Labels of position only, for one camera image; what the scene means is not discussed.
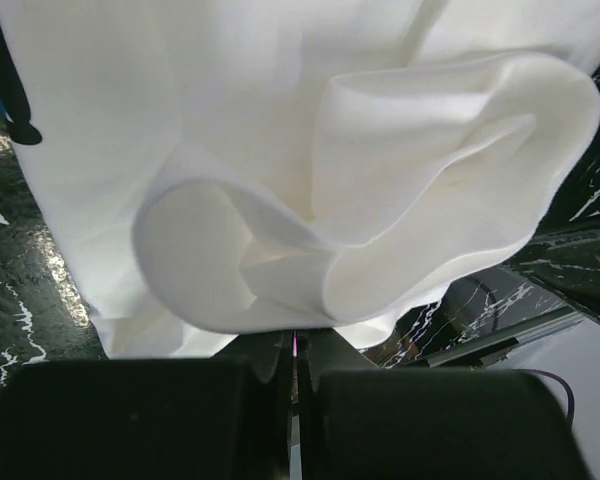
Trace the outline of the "aluminium frame rail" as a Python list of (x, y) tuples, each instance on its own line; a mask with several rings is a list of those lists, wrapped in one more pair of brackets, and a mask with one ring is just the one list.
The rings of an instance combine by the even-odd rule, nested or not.
[(585, 319), (600, 326), (600, 316), (591, 312), (561, 307), (521, 323), (497, 330), (489, 335), (467, 341), (448, 350), (422, 356), (408, 363), (409, 367), (481, 368), (497, 363), (519, 347), (561, 333)]

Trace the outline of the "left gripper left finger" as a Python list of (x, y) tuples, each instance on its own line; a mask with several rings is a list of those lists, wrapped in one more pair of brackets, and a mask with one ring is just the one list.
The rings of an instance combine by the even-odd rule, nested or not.
[(285, 479), (292, 370), (288, 332), (25, 366), (0, 394), (0, 479)]

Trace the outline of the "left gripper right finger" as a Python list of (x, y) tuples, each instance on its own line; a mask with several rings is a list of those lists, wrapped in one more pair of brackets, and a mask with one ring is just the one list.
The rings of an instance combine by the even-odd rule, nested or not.
[(337, 332), (296, 336), (306, 479), (586, 479), (541, 370), (374, 365)]

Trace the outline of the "white daisy t-shirt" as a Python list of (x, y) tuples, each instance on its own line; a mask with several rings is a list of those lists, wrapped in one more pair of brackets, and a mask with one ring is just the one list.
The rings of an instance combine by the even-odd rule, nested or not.
[(0, 108), (107, 356), (357, 348), (535, 233), (600, 1), (0, 1)]

